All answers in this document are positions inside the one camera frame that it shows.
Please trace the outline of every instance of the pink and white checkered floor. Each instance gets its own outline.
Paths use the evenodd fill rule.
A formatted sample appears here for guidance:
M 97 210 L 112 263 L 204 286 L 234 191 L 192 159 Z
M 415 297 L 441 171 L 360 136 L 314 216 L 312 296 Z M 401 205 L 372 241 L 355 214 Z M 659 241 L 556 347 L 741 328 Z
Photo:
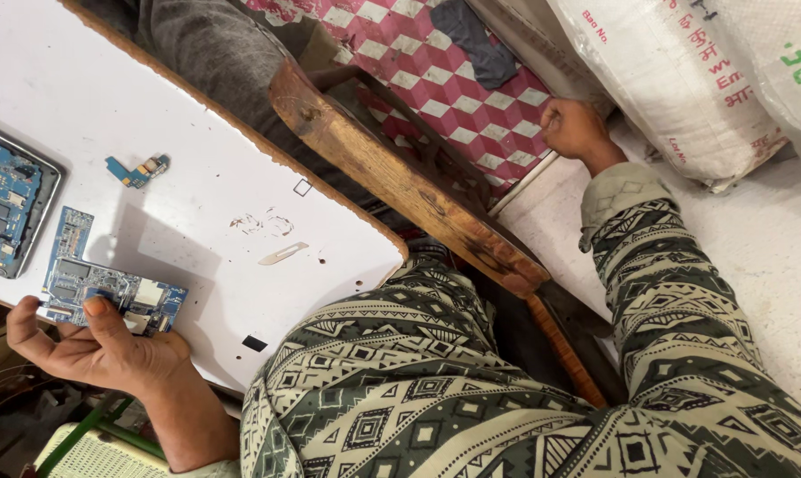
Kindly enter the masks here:
M 342 49 L 336 61 L 356 64 L 391 88 L 427 123 L 484 172 L 492 195 L 502 197 L 549 149 L 539 120 L 549 92 L 527 68 L 501 88 L 474 81 L 468 55 L 430 22 L 442 0 L 246 0 L 272 23 L 320 19 Z M 491 36 L 492 42 L 498 40 Z M 400 146 L 419 134 L 370 92 L 360 99 Z

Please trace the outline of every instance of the fist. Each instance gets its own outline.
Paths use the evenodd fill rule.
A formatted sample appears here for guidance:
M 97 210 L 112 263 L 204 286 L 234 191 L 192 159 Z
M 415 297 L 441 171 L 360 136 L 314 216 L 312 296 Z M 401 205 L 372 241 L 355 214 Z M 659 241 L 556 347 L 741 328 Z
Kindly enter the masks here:
M 586 101 L 551 100 L 542 115 L 542 138 L 560 156 L 583 161 L 592 177 L 627 162 L 604 120 Z

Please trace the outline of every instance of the white table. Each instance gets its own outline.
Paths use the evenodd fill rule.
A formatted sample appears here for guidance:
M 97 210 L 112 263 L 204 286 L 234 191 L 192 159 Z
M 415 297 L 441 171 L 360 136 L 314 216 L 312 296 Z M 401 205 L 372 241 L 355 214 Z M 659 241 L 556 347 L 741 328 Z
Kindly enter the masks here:
M 291 326 L 382 285 L 406 247 L 172 72 L 110 40 L 53 0 L 0 2 L 0 129 L 68 171 L 26 271 L 0 278 L 0 301 L 40 293 L 60 207 L 89 212 L 84 258 L 189 288 L 175 330 L 204 377 L 243 391 Z M 171 168 L 141 190 L 105 169 L 108 156 L 133 169 L 162 153 Z M 314 187 L 301 196 L 303 180 Z M 232 224 L 248 214 L 265 227 Z M 258 264 L 299 242 L 309 247 Z M 242 345 L 248 334 L 267 349 Z

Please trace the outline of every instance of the blue circuit board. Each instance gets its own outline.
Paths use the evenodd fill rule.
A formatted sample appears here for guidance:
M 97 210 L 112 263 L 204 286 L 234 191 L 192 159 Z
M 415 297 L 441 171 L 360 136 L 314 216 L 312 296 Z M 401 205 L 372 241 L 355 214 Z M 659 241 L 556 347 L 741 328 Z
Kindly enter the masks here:
M 43 291 L 49 295 L 46 316 L 57 322 L 87 326 L 85 299 L 101 295 L 124 316 L 133 333 L 167 332 L 188 289 L 152 281 L 81 259 L 93 216 L 64 206 L 46 271 Z
M 134 171 L 124 168 L 113 156 L 105 158 L 106 168 L 126 187 L 140 189 L 150 179 L 164 173 L 170 166 L 170 158 L 161 155 L 158 158 L 150 158 L 141 164 Z
M 33 162 L 0 146 L 0 268 L 19 257 L 23 230 L 43 172 Z

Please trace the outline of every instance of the grey cloth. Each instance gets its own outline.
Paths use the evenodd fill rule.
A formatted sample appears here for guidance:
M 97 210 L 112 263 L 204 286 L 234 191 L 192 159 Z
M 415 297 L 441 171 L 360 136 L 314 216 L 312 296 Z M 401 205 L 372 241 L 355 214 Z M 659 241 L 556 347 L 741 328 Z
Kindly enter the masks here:
M 366 212 L 395 231 L 415 227 L 311 150 L 279 118 L 267 87 L 287 50 L 227 0 L 82 0 L 81 4 Z
M 496 89 L 514 77 L 515 58 L 503 43 L 492 45 L 483 22 L 465 0 L 448 0 L 430 10 L 433 27 L 468 53 L 474 79 L 485 89 Z

